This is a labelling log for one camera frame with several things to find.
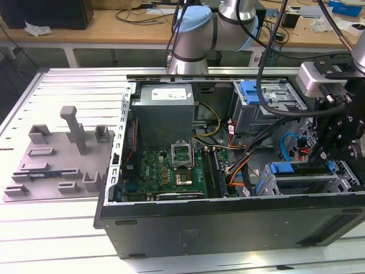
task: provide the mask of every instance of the workbench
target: workbench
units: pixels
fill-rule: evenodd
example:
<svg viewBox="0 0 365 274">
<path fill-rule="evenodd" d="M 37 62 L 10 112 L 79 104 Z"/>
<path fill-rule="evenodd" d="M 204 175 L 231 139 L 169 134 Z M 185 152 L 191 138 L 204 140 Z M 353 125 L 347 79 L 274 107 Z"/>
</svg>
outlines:
<svg viewBox="0 0 365 274">
<path fill-rule="evenodd" d="M 297 71 L 266 68 L 264 75 Z M 257 73 L 257 68 L 211 68 L 209 72 L 244 75 Z M 51 132 L 68 131 L 59 111 L 74 105 L 85 130 L 97 124 L 116 130 L 120 86 L 126 75 L 164 73 L 163 68 L 59 68 L 38 73 L 0 125 L 0 196 L 29 144 L 27 133 L 33 124 L 45 123 Z M 92 226 L 96 204 L 97 198 L 0 202 L 0 273 L 343 274 L 365 269 L 365 224 L 328 247 L 122 261 L 105 231 Z M 244 232 L 237 227 L 236 233 Z M 289 270 L 278 271 L 283 265 Z"/>
<path fill-rule="evenodd" d="M 312 0 L 303 0 L 308 5 L 316 5 Z M 267 9 L 279 9 L 281 3 L 261 1 Z M 296 0 L 289 0 L 289 5 L 301 6 Z M 153 18 L 156 14 L 142 14 L 129 16 L 129 20 L 142 20 Z M 343 17 L 350 21 L 356 18 Z M 63 49 L 70 67 L 79 67 L 75 49 L 111 49 L 111 58 L 117 60 L 115 49 L 149 49 L 165 50 L 171 36 L 171 25 L 160 18 L 158 25 L 137 26 L 117 20 L 113 10 L 94 10 L 94 18 L 86 30 L 65 30 L 52 29 L 53 34 L 41 37 L 34 37 L 23 29 L 10 30 L 3 21 L 0 23 L 5 27 L 8 35 L 20 47 L 57 48 Z M 344 50 L 338 37 L 332 31 L 326 33 L 315 33 L 310 29 L 312 19 L 299 19 L 294 29 L 288 29 L 290 40 L 284 45 L 282 51 L 303 52 L 303 53 L 326 53 L 334 50 Z M 352 43 L 358 38 L 344 32 Z M 267 42 L 268 30 L 263 29 L 261 40 Z M 11 50 L 14 44 L 9 41 L 5 34 L 0 31 L 0 47 L 10 59 L 15 59 Z M 256 43 L 249 49 L 253 52 L 250 66 L 257 66 L 264 48 Z"/>
</svg>

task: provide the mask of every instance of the gray power supply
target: gray power supply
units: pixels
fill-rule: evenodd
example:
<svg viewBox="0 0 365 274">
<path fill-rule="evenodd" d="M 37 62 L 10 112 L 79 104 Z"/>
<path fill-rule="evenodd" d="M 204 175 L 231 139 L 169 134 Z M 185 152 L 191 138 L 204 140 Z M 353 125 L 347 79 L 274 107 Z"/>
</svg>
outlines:
<svg viewBox="0 0 365 274">
<path fill-rule="evenodd" d="M 143 149 L 168 150 L 190 141 L 194 97 L 190 84 L 147 84 L 132 108 L 139 119 Z"/>
</svg>

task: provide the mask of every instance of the screw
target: screw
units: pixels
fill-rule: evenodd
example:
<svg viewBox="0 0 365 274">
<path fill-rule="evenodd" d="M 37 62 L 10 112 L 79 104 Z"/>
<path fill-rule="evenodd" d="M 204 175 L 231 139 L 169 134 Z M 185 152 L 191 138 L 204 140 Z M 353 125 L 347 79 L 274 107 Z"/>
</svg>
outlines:
<svg viewBox="0 0 365 274">
<path fill-rule="evenodd" d="M 346 95 L 344 98 L 346 99 L 346 102 L 348 104 L 352 103 L 352 100 L 351 100 L 350 96 Z"/>
<path fill-rule="evenodd" d="M 333 97 L 329 94 L 326 96 L 326 98 L 330 102 L 330 104 L 333 104 L 335 102 L 335 99 L 333 99 Z"/>
</svg>

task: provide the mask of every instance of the computer case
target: computer case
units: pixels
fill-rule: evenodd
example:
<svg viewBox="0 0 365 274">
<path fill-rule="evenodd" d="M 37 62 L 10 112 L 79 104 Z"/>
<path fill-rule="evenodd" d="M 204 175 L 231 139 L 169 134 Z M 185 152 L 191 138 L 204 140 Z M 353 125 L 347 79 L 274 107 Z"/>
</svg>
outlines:
<svg viewBox="0 0 365 274">
<path fill-rule="evenodd" d="M 91 0 L 0 0 L 0 12 L 10 29 L 22 29 L 27 21 L 51 29 L 84 30 L 94 15 Z"/>
</svg>

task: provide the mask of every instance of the blue plastic clip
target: blue plastic clip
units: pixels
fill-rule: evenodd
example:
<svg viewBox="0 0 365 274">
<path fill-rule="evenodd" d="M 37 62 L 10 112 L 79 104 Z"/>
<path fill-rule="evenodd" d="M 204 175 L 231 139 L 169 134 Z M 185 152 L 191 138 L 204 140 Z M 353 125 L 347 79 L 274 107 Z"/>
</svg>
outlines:
<svg viewBox="0 0 365 274">
<path fill-rule="evenodd" d="M 247 104 L 260 104 L 256 81 L 241 81 L 241 93 L 246 97 Z"/>
<path fill-rule="evenodd" d="M 269 165 L 271 172 L 275 173 L 294 173 L 294 169 L 289 162 L 276 162 Z"/>
<path fill-rule="evenodd" d="M 332 174 L 334 174 L 336 172 L 336 164 L 334 162 L 328 161 L 327 166 L 330 169 Z"/>
</svg>

